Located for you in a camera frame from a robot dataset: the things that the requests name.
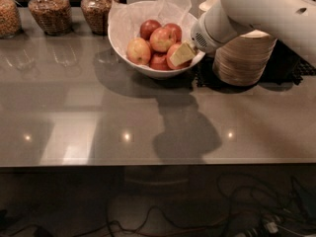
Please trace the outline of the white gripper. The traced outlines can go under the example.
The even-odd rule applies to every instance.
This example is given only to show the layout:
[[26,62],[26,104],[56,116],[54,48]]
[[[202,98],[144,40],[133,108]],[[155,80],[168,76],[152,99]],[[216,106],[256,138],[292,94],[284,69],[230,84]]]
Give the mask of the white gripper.
[[252,29],[228,17],[221,2],[217,1],[203,13],[191,29],[191,41],[175,43],[169,48],[169,63],[181,67],[191,61],[197,50],[214,53],[235,38],[249,33]]

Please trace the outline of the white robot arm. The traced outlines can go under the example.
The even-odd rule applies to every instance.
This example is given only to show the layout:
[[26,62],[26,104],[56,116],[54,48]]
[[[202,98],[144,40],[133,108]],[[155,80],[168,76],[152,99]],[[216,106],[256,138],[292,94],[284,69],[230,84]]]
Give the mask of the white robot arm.
[[282,41],[316,66],[316,2],[313,0],[218,0],[191,29],[191,39],[171,55],[181,65],[198,51],[212,53],[253,30]]

